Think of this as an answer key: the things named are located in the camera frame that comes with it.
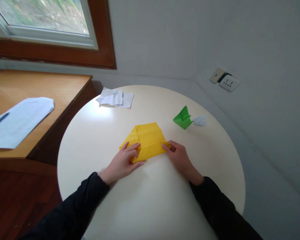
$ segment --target black sleeve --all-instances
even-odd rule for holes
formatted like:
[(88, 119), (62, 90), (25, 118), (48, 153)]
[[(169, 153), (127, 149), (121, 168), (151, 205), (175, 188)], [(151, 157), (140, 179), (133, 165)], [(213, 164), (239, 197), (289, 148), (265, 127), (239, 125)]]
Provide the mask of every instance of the black sleeve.
[(190, 183), (190, 186), (218, 238), (220, 240), (262, 239), (236, 211), (234, 204), (220, 191), (214, 181), (209, 177), (204, 179), (201, 185), (194, 186)]
[(91, 214), (109, 191), (96, 172), (82, 181), (80, 187), (49, 212), (27, 235), (28, 239), (77, 239), (83, 236)]

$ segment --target wooden floor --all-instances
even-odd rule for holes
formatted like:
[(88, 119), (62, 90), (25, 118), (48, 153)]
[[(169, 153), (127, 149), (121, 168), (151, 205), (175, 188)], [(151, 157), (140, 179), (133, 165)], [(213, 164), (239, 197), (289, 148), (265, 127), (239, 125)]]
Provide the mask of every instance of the wooden floor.
[(0, 239), (23, 236), (61, 202), (56, 176), (0, 171)]

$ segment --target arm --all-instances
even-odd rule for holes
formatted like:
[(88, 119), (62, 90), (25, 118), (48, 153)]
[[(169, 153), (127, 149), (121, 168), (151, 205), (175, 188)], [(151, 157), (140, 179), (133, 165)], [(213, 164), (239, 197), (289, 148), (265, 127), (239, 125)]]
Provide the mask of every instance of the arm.
[(143, 162), (131, 164), (129, 159), (137, 156), (140, 144), (127, 148), (128, 142), (113, 158), (109, 166), (99, 174), (92, 173), (66, 200), (49, 212), (28, 234), (28, 239), (78, 239), (89, 224), (94, 209), (109, 191), (109, 184), (128, 176)]
[(203, 214), (220, 240), (261, 239), (259, 234), (236, 211), (234, 204), (220, 191), (209, 177), (203, 177), (192, 165), (185, 147), (169, 141), (172, 148), (162, 147), (175, 167), (190, 181), (192, 192), (199, 202)]
[(109, 191), (96, 172), (20, 239), (80, 239), (93, 210)]

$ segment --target desk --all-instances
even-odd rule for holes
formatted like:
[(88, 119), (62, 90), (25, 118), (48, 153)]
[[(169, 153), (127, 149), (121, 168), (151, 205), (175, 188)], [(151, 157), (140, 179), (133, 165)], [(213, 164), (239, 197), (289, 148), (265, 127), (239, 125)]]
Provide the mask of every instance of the desk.
[(0, 169), (56, 173), (63, 133), (77, 111), (97, 94), (91, 76), (0, 70), (0, 114), (29, 97), (54, 100), (54, 110), (15, 149), (0, 149)]
[[(157, 122), (166, 140), (183, 144), (193, 165), (211, 177), (242, 214), (245, 181), (238, 153), (219, 122), (191, 99), (165, 88), (126, 86), (131, 109), (100, 106), (94, 99), (72, 119), (61, 141), (58, 182), (62, 199), (93, 171), (105, 168), (135, 125)], [(186, 130), (172, 119), (187, 105), (207, 126)], [(188, 181), (168, 156), (153, 157), (119, 180), (95, 211), (85, 233), (92, 239), (217, 239)]]

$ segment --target wall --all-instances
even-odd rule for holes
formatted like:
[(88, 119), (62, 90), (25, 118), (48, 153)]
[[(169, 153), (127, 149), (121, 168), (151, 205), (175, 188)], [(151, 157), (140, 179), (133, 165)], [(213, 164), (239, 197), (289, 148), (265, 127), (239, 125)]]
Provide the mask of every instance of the wall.
[[(300, 1), (243, 1), (195, 81), (300, 192)], [(228, 93), (217, 66), (241, 78)]]
[[(0, 68), (89, 74), (108, 88), (148, 84), (192, 98), (238, 150), (244, 217), (264, 239), (300, 239), (300, 1), (109, 3), (118, 70), (10, 60)], [(217, 66), (242, 78), (233, 93), (208, 80)]]

